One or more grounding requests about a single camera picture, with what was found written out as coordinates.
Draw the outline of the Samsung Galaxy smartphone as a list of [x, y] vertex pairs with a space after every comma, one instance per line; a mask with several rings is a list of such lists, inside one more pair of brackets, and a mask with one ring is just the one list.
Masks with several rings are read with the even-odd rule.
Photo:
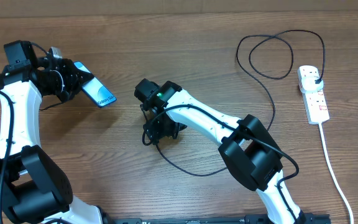
[[108, 90], [96, 77], [86, 82], [82, 86], [82, 90], [99, 108], [110, 105], [117, 100], [111, 91]]

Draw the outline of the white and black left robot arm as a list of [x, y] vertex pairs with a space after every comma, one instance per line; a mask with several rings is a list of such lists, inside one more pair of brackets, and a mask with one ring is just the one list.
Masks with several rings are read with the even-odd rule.
[[43, 57], [36, 44], [17, 40], [4, 46], [8, 60], [0, 73], [0, 220], [13, 223], [111, 223], [100, 207], [73, 194], [64, 171], [40, 142], [42, 98], [66, 103], [79, 92], [98, 107], [116, 97], [81, 63], [52, 47]]

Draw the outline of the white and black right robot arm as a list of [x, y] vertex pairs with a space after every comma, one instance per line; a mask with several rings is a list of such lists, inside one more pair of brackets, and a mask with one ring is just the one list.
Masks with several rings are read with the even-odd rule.
[[292, 200], [285, 181], [281, 159], [294, 162], [273, 140], [258, 118], [244, 119], [220, 113], [192, 97], [180, 85], [164, 85], [143, 79], [135, 87], [143, 113], [150, 112], [143, 126], [144, 145], [158, 145], [164, 137], [177, 138], [187, 127], [218, 145], [229, 173], [245, 188], [257, 192], [272, 223], [304, 223], [305, 214]]

